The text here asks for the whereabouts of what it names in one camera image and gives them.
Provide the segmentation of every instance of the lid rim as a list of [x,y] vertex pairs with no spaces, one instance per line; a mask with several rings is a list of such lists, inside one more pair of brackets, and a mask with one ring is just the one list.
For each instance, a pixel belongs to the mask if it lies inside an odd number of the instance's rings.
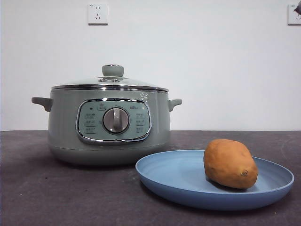
[[138,85],[118,85],[118,84],[76,84],[76,85],[59,85],[53,86],[51,90],[54,89],[67,89],[67,88],[125,88],[125,89],[143,89],[143,90],[158,90],[168,93],[168,89],[162,87],[152,87],[152,86],[138,86]]

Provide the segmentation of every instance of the control panel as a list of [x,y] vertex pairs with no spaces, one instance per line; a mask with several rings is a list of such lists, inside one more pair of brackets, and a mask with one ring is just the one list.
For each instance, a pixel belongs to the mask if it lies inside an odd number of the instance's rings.
[[92,99],[80,105],[76,128],[84,141],[138,141],[150,132],[151,117],[141,100]]

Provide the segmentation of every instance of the pot base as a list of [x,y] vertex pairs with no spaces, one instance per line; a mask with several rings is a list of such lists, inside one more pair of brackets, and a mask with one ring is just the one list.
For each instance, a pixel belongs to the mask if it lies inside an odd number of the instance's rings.
[[136,163],[144,156],[166,151],[168,146],[169,143],[150,147],[116,150],[75,150],[51,145],[49,145],[49,148],[51,153],[62,161],[79,165],[105,166]]

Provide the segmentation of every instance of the blue plate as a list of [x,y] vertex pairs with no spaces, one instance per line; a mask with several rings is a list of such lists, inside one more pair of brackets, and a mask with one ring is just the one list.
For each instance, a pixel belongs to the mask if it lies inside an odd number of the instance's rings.
[[248,189],[229,188],[205,176],[204,151],[180,150],[148,155],[136,164],[141,181],[170,201],[208,210],[250,210],[270,205],[291,189],[293,174],[283,166],[255,158],[259,174]]

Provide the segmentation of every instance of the pot handle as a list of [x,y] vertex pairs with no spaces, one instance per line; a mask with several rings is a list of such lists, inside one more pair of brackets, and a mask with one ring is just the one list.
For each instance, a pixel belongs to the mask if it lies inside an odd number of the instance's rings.
[[45,108],[45,111],[50,112],[52,103],[53,103],[53,99],[43,98],[43,97],[33,97],[32,103],[42,105]]
[[182,104],[181,99],[168,100],[168,109],[170,112],[172,112],[175,106],[181,105],[181,104]]

